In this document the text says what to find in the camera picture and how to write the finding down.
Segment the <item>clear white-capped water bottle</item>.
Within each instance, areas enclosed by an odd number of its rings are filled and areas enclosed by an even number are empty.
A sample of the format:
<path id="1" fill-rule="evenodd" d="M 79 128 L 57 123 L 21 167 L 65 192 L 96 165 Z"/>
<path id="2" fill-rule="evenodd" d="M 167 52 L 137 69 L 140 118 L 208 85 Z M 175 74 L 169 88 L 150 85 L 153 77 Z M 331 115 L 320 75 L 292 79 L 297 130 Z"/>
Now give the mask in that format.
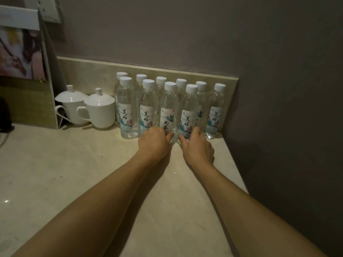
<path id="1" fill-rule="evenodd" d="M 187 141 L 195 128 L 198 109 L 198 86 L 188 84 L 186 86 L 186 93 L 179 102 L 176 119 L 176 134 L 183 136 Z"/>
<path id="2" fill-rule="evenodd" d="M 165 135 L 175 132 L 178 103 L 177 84 L 165 82 L 157 117 L 157 126 L 163 129 Z"/>

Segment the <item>photo brochure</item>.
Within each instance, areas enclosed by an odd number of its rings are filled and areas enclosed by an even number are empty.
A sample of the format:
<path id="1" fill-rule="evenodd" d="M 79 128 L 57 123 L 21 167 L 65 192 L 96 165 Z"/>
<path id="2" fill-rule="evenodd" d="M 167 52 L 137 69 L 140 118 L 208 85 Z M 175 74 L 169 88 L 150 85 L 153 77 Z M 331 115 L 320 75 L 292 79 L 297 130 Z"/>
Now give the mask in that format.
<path id="1" fill-rule="evenodd" d="M 0 76 L 47 81 L 39 30 L 0 26 Z"/>

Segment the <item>black object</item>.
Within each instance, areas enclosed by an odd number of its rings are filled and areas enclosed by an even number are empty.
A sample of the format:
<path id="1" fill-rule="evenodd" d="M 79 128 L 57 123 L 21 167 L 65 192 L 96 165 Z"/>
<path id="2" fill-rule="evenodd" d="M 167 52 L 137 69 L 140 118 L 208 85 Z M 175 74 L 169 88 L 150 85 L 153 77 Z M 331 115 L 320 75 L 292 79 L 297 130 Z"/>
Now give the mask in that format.
<path id="1" fill-rule="evenodd" d="M 13 130 L 9 106 L 5 99 L 0 97 L 0 133 L 10 133 Z"/>

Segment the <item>white wall switch plate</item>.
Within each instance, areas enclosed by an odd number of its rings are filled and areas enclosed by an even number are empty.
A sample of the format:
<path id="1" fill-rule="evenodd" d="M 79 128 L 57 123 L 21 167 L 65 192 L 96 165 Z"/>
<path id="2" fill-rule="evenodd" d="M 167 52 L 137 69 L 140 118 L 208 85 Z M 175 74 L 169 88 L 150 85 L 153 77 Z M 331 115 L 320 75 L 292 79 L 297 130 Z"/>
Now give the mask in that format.
<path id="1" fill-rule="evenodd" d="M 25 7 L 40 11 L 44 21 L 62 24 L 56 0 L 23 0 Z"/>

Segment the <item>rows of labelled water bottles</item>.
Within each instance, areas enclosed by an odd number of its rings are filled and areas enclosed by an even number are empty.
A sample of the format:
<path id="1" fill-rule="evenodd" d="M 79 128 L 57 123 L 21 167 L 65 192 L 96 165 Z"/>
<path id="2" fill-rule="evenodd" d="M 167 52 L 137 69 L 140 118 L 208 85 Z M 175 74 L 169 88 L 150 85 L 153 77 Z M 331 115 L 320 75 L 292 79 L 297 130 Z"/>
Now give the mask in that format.
<path id="1" fill-rule="evenodd" d="M 136 84 L 125 72 L 118 72 L 119 84 L 115 87 L 117 121 L 123 138 L 132 139 L 141 136 L 145 131 L 157 126 L 159 99 L 164 91 L 166 77 L 158 76 L 156 80 L 148 79 L 145 74 L 136 75 Z M 178 78 L 177 95 L 179 102 L 186 93 L 186 79 Z M 209 97 L 207 83 L 196 81 L 198 86 L 199 109 L 195 126 L 200 128 L 207 139 L 213 139 L 219 131 L 220 117 L 224 114 L 224 100 L 219 97 L 224 92 L 225 85 L 216 83 Z"/>

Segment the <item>white ceramic cup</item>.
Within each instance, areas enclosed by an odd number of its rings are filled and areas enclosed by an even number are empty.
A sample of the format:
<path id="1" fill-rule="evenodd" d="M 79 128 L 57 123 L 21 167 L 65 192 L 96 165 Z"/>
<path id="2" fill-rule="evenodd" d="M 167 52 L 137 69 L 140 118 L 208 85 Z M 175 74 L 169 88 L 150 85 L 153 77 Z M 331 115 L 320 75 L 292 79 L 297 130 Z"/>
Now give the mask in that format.
<path id="1" fill-rule="evenodd" d="M 62 105 L 55 106 L 54 112 L 56 113 L 56 115 L 62 117 L 63 119 L 69 121 L 70 123 L 74 125 L 81 126 L 81 125 L 88 124 L 89 121 L 84 119 L 84 118 L 89 118 L 88 113 L 83 111 L 82 112 L 83 115 L 82 117 L 80 117 L 78 113 L 76 112 L 78 107 L 85 107 L 85 103 L 83 101 L 62 103 Z M 64 110 L 66 117 L 64 116 L 64 114 L 61 114 L 58 112 L 59 109 Z"/>
<path id="2" fill-rule="evenodd" d="M 98 129 L 107 129 L 115 122 L 115 104 L 105 106 L 79 106 L 76 109 L 78 116 Z"/>

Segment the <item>person's right hand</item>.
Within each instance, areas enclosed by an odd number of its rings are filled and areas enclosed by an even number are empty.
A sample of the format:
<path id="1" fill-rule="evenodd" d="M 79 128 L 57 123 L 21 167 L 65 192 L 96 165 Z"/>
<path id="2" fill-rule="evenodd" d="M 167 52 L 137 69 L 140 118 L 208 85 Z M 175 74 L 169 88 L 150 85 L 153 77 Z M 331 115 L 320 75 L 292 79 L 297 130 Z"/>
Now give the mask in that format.
<path id="1" fill-rule="evenodd" d="M 198 126 L 194 128 L 188 142 L 188 147 L 182 148 L 182 152 L 185 161 L 193 168 L 193 170 L 199 171 L 203 168 L 213 166 L 215 159 L 214 148 L 203 136 Z"/>

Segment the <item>person's left forearm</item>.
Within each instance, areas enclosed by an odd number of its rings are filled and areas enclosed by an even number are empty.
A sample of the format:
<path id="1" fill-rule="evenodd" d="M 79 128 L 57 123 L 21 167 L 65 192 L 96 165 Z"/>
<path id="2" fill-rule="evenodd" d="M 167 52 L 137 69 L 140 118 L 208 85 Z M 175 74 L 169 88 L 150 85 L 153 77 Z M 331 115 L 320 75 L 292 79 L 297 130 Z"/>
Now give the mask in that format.
<path id="1" fill-rule="evenodd" d="M 99 257 L 112 242 L 142 180 L 168 153 L 139 149 L 75 199 L 11 257 Z"/>

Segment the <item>white ceramic cup lid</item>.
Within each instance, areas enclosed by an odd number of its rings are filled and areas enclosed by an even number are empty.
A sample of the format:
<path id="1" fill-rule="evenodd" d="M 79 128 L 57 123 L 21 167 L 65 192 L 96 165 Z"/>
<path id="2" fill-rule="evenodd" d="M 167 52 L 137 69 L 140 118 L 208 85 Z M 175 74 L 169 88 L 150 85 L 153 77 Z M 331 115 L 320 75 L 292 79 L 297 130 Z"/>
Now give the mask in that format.
<path id="1" fill-rule="evenodd" d="M 95 89 L 96 93 L 84 99 L 84 103 L 89 106 L 102 107 L 115 103 L 115 98 L 110 95 L 103 94 L 101 88 Z"/>
<path id="2" fill-rule="evenodd" d="M 75 91 L 73 85 L 67 85 L 67 90 L 61 92 L 55 97 L 55 100 L 60 103 L 77 103 L 84 102 L 88 95 Z"/>

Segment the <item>person's left hand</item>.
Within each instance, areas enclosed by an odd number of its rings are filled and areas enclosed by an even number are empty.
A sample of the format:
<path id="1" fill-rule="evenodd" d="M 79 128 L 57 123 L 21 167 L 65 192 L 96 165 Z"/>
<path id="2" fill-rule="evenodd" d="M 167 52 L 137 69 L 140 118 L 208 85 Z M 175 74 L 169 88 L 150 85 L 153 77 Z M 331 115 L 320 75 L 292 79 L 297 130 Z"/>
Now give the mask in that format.
<path id="1" fill-rule="evenodd" d="M 165 133 L 162 128 L 148 129 L 138 139 L 139 157 L 151 167 L 156 165 L 169 151 L 169 144 L 165 144 L 165 142 Z"/>

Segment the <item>beige brochure stand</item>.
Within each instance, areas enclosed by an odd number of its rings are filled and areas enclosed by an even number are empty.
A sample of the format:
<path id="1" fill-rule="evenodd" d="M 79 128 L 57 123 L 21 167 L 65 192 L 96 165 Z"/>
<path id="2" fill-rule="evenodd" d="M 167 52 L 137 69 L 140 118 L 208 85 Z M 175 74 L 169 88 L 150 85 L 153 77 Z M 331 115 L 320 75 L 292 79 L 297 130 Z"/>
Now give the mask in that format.
<path id="1" fill-rule="evenodd" d="M 58 129 L 61 118 L 54 112 L 55 97 L 66 91 L 66 82 L 51 38 L 38 10 L 0 5 L 0 26 L 39 30 L 47 81 L 0 76 L 4 98 L 14 123 Z"/>

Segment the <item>person's right forearm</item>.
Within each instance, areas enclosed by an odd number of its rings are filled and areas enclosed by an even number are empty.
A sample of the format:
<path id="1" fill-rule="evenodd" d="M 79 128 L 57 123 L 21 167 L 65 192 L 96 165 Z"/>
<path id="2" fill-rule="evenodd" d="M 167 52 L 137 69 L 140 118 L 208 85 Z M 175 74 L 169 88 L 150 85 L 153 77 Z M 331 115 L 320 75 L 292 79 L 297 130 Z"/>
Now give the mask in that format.
<path id="1" fill-rule="evenodd" d="M 206 160 L 192 161 L 240 257 L 327 257 Z"/>

